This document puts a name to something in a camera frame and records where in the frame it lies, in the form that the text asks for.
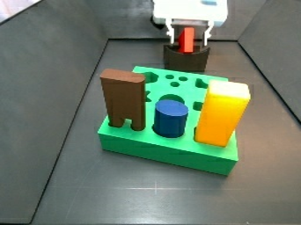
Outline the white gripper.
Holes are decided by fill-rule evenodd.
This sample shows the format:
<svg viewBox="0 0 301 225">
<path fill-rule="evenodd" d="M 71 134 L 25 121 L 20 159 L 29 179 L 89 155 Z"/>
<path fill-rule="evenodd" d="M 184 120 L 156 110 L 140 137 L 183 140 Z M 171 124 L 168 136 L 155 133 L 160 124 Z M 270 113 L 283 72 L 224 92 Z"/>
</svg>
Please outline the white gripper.
<svg viewBox="0 0 301 225">
<path fill-rule="evenodd" d="M 152 20 L 167 27 L 170 44 L 174 45 L 174 25 L 204 25 L 202 46 L 208 44 L 210 31 L 222 26 L 228 16 L 227 0 L 152 0 Z"/>
</svg>

